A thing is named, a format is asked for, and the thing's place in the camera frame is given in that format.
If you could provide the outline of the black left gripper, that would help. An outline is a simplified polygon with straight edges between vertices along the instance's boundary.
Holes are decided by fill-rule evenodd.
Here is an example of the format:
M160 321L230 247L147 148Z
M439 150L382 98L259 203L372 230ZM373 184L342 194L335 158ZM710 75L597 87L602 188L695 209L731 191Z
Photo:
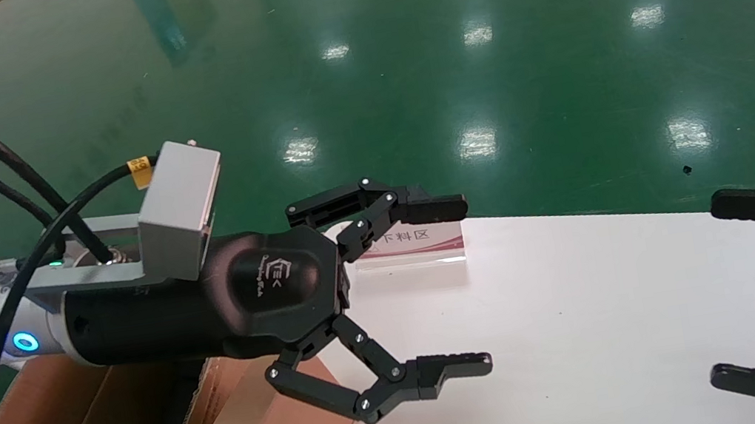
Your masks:
M285 209L294 229L211 240L197 280L68 292L63 313L75 358L113 366L280 353L266 371L279 394L378 423L402 403L436 400L450 379L489 375L493 361L485 352L395 359L341 314L348 287L338 252L351 262L460 246L468 211L463 195L370 178L311 195ZM337 244L316 231L344 221ZM360 393L296 370L305 350L332 338L372 371L373 386Z

